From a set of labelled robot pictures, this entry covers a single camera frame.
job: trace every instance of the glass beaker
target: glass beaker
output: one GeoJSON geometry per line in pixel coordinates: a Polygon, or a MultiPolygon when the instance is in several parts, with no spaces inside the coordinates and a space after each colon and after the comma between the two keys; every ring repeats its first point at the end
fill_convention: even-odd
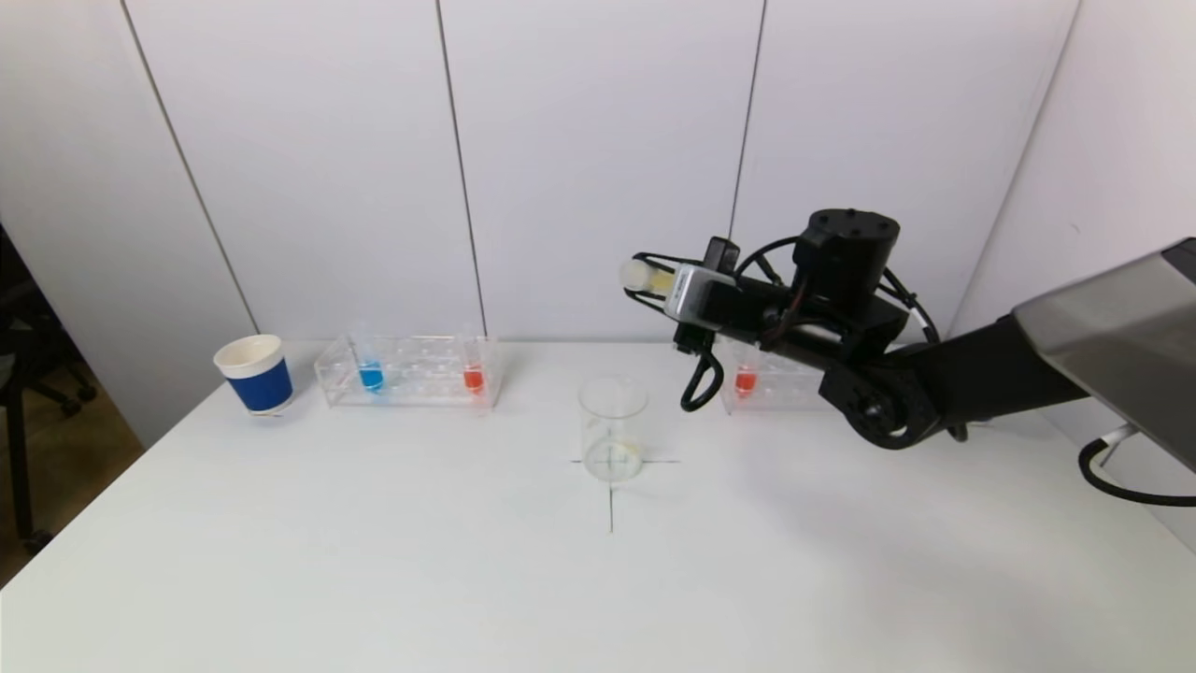
{"type": "Polygon", "coordinates": [[[648,393],[627,377],[586,381],[581,404],[581,464],[603,482],[624,482],[643,465],[641,424],[648,393]]]}

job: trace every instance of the white cup rim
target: white cup rim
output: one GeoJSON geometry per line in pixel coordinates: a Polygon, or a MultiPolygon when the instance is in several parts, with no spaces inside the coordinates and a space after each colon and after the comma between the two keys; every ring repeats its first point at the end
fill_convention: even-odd
{"type": "Polygon", "coordinates": [[[221,372],[237,372],[257,367],[258,363],[282,349],[282,339],[274,334],[251,334],[225,344],[212,362],[221,372]]]}

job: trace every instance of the blue paper cup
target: blue paper cup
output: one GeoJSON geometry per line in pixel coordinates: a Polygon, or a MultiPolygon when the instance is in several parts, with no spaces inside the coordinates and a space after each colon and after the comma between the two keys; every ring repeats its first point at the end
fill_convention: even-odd
{"type": "Polygon", "coordinates": [[[237,391],[249,414],[266,416],[291,404],[294,390],[277,336],[245,336],[216,351],[212,362],[237,391]]]}

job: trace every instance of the blue liquid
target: blue liquid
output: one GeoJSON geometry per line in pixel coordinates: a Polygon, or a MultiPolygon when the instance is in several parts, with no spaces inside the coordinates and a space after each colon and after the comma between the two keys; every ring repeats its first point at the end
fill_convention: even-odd
{"type": "Polygon", "coordinates": [[[382,365],[371,361],[358,366],[358,374],[361,377],[361,385],[366,387],[366,391],[371,393],[382,391],[382,386],[385,384],[385,378],[382,374],[382,365]]]}

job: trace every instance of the chair wheel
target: chair wheel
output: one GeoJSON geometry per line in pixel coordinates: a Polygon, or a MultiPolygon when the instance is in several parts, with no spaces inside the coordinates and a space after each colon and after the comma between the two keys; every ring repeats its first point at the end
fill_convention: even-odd
{"type": "Polygon", "coordinates": [[[54,536],[51,533],[37,530],[33,531],[33,534],[28,539],[22,540],[22,544],[25,546],[25,551],[29,552],[29,556],[37,556],[37,552],[44,550],[45,545],[50,544],[50,540],[53,539],[54,536]]]}

